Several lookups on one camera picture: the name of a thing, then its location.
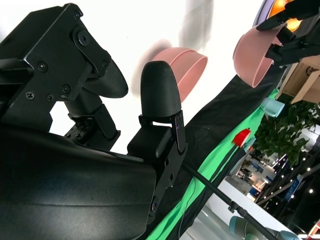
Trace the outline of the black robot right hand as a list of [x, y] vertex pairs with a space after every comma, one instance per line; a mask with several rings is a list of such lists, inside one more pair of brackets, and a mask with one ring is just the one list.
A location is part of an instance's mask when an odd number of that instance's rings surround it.
[[155, 219], [188, 145], [165, 61], [140, 81], [140, 129], [127, 154], [102, 97], [127, 82], [73, 3], [28, 14], [0, 44], [0, 237], [135, 240]]

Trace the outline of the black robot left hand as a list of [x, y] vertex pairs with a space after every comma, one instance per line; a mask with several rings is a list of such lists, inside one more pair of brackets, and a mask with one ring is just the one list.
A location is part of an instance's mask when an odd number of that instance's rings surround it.
[[270, 32], [279, 29], [276, 38], [281, 46], [272, 43], [265, 56], [273, 60], [275, 65], [289, 65], [299, 62], [302, 58], [320, 54], [320, 22], [317, 21], [312, 29], [305, 35], [296, 37], [286, 27], [289, 19], [304, 20], [320, 13], [318, 0], [294, 0], [284, 6], [271, 18], [260, 23], [256, 29], [260, 32]]

